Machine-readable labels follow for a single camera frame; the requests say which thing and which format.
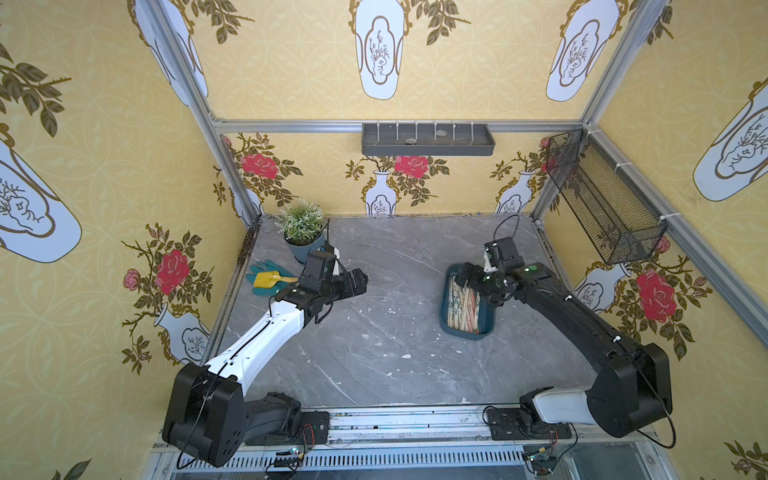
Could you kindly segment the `teal plastic storage box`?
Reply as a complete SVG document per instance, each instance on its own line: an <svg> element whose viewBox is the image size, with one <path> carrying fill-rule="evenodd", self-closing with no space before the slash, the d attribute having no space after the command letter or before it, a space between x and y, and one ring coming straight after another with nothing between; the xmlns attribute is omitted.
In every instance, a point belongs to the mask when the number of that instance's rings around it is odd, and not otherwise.
<svg viewBox="0 0 768 480"><path fill-rule="evenodd" d="M458 286L455 278L462 269L452 264L446 270L440 326L449 335L479 341L494 329L495 308L475 290Z"/></svg>

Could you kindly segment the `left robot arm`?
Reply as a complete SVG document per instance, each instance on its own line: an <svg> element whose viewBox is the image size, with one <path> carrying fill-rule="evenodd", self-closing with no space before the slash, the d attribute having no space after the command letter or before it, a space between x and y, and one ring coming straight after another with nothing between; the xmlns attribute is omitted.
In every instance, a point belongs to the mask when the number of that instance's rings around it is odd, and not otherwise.
<svg viewBox="0 0 768 480"><path fill-rule="evenodd" d="M224 352L202 366L190 364L175 377L162 440L215 467L226 464L244 443L299 432L301 403L270 392L247 401L245 394L279 349L310 321L321 322L332 306L364 294L360 269L317 280L303 275L281 289L267 312Z"/></svg>

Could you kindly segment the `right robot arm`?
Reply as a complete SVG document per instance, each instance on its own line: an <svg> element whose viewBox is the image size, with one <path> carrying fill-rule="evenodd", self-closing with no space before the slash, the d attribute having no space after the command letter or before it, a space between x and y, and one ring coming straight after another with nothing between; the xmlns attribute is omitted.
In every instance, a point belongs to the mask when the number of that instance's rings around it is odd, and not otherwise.
<svg viewBox="0 0 768 480"><path fill-rule="evenodd" d="M642 345L609 325L573 296L541 263L488 273L465 263L455 276L493 306L520 301L548 319L576 346L596 373L582 389L544 388L522 397L544 423L583 423L624 437L672 413L667 354L654 343Z"/></svg>

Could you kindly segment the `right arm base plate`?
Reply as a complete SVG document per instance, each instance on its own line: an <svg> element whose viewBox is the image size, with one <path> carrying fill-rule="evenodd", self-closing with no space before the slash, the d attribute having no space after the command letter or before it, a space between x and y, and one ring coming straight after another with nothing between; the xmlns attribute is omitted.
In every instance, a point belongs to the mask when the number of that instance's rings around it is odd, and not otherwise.
<svg viewBox="0 0 768 480"><path fill-rule="evenodd" d="M501 408L486 406L481 414L494 441L532 440L555 443L573 437L564 423L546 423L530 407Z"/></svg>

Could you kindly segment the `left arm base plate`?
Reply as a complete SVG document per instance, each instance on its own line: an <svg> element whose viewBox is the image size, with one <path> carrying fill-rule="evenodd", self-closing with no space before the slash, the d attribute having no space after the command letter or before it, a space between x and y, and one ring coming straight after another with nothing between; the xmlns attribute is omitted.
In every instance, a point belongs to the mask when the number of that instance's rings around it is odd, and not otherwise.
<svg viewBox="0 0 768 480"><path fill-rule="evenodd" d="M250 446L273 446L306 443L325 445L330 432L329 411L302 411L279 432L269 433L247 442Z"/></svg>

